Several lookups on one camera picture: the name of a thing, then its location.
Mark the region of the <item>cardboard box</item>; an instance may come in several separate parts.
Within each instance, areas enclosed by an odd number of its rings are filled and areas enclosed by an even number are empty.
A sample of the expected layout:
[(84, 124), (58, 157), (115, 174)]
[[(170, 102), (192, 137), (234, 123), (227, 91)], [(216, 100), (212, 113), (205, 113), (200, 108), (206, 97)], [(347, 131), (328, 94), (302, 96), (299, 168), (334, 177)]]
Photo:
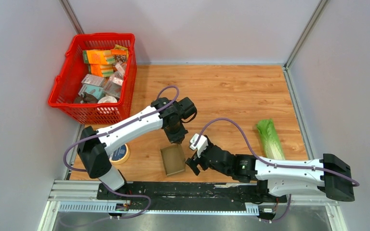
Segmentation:
[(167, 146), (160, 150), (167, 177), (185, 171), (185, 154), (180, 144)]

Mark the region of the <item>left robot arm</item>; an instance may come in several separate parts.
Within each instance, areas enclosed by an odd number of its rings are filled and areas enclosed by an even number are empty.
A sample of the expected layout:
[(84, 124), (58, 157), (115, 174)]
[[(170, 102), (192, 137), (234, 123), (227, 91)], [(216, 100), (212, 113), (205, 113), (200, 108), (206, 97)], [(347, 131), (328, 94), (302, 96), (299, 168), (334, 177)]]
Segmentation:
[(122, 145), (158, 129), (164, 130), (170, 143), (181, 144), (188, 133), (184, 124), (192, 121), (197, 112), (188, 97), (180, 101), (162, 97), (139, 113), (109, 127), (98, 130), (85, 128), (77, 147), (84, 171), (91, 179), (99, 179), (115, 199), (125, 198), (128, 193), (126, 180), (113, 167), (110, 156)]

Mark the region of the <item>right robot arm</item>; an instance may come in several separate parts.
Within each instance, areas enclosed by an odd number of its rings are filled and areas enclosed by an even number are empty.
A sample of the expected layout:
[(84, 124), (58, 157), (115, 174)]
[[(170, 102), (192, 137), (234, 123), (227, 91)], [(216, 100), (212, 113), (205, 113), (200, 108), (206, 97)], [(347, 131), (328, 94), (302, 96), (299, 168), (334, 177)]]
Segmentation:
[(263, 202), (273, 196), (320, 193), (335, 201), (355, 200), (351, 168), (334, 154), (306, 161), (259, 160), (252, 154), (232, 154), (217, 145), (209, 145), (185, 163), (195, 175), (210, 168), (241, 183), (256, 181), (255, 194)]

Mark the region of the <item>teal box in basket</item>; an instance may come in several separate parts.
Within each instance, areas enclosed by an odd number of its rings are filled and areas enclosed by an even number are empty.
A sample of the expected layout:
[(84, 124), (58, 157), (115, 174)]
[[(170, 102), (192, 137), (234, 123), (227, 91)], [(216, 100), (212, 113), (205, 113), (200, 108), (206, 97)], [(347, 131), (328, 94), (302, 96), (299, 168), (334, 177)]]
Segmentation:
[(95, 85), (89, 85), (89, 84), (83, 84), (78, 92), (78, 95), (83, 97), (83, 95), (87, 95), (87, 94), (94, 96), (97, 100), (105, 96), (105, 92), (102, 87), (95, 86)]

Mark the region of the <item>orange green box lower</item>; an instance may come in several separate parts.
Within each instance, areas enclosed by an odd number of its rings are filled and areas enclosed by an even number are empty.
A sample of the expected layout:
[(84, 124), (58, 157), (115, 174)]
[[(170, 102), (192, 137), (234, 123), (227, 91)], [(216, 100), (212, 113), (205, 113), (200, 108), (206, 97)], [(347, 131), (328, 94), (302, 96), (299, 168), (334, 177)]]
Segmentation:
[(88, 71), (91, 75), (99, 77), (110, 77), (115, 72), (111, 64), (88, 64)]

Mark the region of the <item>orange green box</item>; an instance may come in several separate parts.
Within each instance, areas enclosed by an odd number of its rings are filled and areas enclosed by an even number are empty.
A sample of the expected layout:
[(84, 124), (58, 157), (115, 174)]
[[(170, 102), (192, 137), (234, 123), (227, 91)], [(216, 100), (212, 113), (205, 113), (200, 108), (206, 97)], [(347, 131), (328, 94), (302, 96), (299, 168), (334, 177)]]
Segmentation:
[(85, 64), (107, 65), (116, 62), (111, 50), (83, 50), (82, 56)]
[(88, 64), (88, 71), (91, 75), (99, 77), (110, 77), (115, 72), (111, 64)]

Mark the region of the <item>orange green box upper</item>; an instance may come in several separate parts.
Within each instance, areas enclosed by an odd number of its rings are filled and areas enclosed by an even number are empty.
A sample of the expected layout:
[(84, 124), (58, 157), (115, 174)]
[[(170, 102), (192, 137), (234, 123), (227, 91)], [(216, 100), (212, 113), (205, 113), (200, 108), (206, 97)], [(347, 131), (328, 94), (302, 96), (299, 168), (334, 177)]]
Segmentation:
[(82, 56), (85, 64), (107, 65), (116, 62), (111, 50), (83, 50)]

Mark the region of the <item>green napa cabbage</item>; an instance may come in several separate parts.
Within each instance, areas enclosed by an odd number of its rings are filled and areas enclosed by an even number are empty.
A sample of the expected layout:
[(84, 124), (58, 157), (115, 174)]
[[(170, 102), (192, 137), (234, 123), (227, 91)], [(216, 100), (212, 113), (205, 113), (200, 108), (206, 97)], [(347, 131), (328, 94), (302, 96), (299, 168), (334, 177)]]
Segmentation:
[(263, 119), (256, 124), (265, 156), (269, 159), (286, 160), (282, 145), (272, 119)]

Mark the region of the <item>clear packet in basket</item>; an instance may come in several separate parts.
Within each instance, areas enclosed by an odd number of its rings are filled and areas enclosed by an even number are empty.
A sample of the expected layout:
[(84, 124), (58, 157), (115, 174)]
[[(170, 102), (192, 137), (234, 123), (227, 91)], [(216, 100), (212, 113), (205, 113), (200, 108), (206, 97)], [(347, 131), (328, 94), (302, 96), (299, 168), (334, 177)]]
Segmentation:
[(103, 88), (105, 94), (120, 99), (123, 82), (124, 79), (119, 72), (113, 73)]

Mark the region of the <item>white tape roll in basket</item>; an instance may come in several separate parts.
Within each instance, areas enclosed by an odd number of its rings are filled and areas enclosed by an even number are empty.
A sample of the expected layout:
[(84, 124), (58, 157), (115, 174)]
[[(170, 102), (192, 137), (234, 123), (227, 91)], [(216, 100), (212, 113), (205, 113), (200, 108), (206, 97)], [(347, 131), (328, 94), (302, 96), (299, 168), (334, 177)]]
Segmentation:
[(101, 104), (101, 103), (117, 103), (118, 102), (118, 99), (116, 97), (113, 97), (113, 96), (105, 96), (101, 99), (98, 100), (98, 104)]

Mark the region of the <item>red plastic shopping basket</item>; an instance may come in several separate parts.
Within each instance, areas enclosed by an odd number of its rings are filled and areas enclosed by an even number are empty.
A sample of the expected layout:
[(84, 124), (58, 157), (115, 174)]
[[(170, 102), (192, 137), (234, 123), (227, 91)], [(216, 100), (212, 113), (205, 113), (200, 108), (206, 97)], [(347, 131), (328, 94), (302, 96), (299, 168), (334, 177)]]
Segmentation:
[[(111, 49), (116, 44), (128, 48), (129, 51), (120, 100), (117, 103), (75, 103), (74, 100), (82, 87), (81, 81), (88, 74), (88, 67), (83, 62), (83, 51)], [(135, 35), (132, 33), (76, 35), (65, 53), (62, 69), (54, 79), (48, 105), (81, 124), (115, 124), (128, 118), (131, 114), (137, 74), (134, 44)]]

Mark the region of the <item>colourful snack packet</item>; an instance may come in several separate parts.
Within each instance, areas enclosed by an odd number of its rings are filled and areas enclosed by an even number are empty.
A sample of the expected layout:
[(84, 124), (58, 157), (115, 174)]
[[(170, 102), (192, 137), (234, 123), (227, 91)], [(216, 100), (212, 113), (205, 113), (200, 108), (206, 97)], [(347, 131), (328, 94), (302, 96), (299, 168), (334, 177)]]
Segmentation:
[(129, 50), (126, 47), (116, 44), (113, 49), (110, 50), (114, 56), (116, 62), (126, 63), (129, 58)]

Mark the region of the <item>grey packet in basket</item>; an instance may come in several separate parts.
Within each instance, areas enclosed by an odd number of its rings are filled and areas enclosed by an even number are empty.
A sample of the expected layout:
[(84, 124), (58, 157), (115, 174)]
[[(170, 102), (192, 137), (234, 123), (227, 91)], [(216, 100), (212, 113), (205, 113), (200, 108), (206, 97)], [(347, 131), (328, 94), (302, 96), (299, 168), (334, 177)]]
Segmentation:
[(96, 87), (103, 87), (107, 82), (107, 78), (87, 74), (81, 81), (81, 84), (92, 85)]

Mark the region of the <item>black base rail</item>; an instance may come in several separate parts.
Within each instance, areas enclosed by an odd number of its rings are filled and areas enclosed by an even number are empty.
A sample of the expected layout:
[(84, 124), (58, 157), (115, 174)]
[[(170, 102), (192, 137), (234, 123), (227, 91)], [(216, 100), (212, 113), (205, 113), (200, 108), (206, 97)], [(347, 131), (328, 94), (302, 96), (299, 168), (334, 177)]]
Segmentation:
[(130, 181), (111, 193), (98, 181), (57, 180), (49, 201), (61, 212), (97, 212), (112, 216), (141, 214), (239, 215), (274, 214), (287, 196), (265, 193), (256, 183)]

